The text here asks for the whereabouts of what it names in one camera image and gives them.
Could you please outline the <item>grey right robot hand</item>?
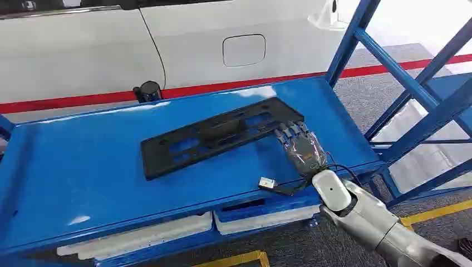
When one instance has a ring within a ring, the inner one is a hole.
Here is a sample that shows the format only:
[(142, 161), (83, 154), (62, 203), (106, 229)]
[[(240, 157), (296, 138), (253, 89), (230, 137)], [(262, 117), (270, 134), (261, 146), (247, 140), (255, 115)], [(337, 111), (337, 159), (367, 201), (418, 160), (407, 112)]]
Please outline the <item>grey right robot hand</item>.
[(312, 177), (327, 167), (324, 149), (304, 122), (280, 123), (274, 133), (300, 176)]

